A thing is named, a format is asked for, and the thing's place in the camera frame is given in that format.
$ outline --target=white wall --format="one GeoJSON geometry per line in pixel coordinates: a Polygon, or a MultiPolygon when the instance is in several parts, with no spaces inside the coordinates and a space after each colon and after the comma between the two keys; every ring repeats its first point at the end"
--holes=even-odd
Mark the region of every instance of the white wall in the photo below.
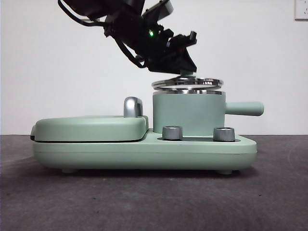
{"type": "MultiPolygon", "coordinates": [[[[146,6],[157,0],[147,0],[146,6]]],[[[198,74],[222,79],[228,101],[262,101],[262,117],[228,115],[239,134],[308,134],[308,22],[293,0],[173,0],[161,21],[197,32],[189,48],[198,74]]],[[[1,133],[29,134],[39,119],[121,115],[151,83],[173,75],[138,69],[101,28],[69,19],[56,0],[1,1],[1,133]]]]}

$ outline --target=stainless steel rim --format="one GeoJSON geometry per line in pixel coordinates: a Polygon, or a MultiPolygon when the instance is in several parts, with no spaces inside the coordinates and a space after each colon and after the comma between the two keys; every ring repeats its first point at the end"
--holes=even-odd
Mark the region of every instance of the stainless steel rim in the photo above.
{"type": "Polygon", "coordinates": [[[218,90],[160,90],[153,92],[153,95],[158,94],[213,94],[213,95],[226,95],[224,91],[218,90]]]}
{"type": "Polygon", "coordinates": [[[183,77],[157,81],[152,84],[155,90],[216,90],[220,89],[223,81],[213,78],[196,78],[196,77],[183,77]]]}

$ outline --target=rubber foot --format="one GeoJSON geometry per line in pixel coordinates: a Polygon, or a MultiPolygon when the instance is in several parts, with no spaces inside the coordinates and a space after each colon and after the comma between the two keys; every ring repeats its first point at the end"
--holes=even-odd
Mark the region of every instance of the rubber foot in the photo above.
{"type": "Polygon", "coordinates": [[[62,173],[66,173],[66,174],[76,173],[76,172],[78,172],[77,169],[69,169],[69,168],[62,169],[62,173]]]}
{"type": "Polygon", "coordinates": [[[216,170],[217,173],[221,175],[230,175],[232,174],[232,170],[216,170]]]}

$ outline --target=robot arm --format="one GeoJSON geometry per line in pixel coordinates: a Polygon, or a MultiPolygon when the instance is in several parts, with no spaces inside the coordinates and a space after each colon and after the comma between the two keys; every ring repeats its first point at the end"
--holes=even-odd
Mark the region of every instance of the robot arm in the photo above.
{"type": "Polygon", "coordinates": [[[139,68],[147,67],[153,72],[180,74],[181,71],[196,72],[187,47],[196,44],[196,33],[174,36],[170,29],[164,30],[157,21],[172,13],[170,0],[142,13],[144,0],[64,0],[82,20],[71,13],[58,0],[61,9],[73,20],[84,26],[102,26],[106,37],[115,39],[121,51],[139,68]],[[98,21],[106,16],[105,22],[98,21]],[[132,48],[137,56],[127,49],[132,48]]]}

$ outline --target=mint green pot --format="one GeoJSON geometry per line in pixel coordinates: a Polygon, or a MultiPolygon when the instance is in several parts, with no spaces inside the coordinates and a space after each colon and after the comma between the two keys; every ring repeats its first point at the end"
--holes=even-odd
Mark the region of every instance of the mint green pot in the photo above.
{"type": "Polygon", "coordinates": [[[214,128],[224,127],[225,114],[260,116],[263,112],[260,102],[226,103],[226,94],[221,91],[191,94],[157,91],[153,94],[156,133],[162,133],[163,126],[182,126],[183,135],[211,136],[214,128]]]}

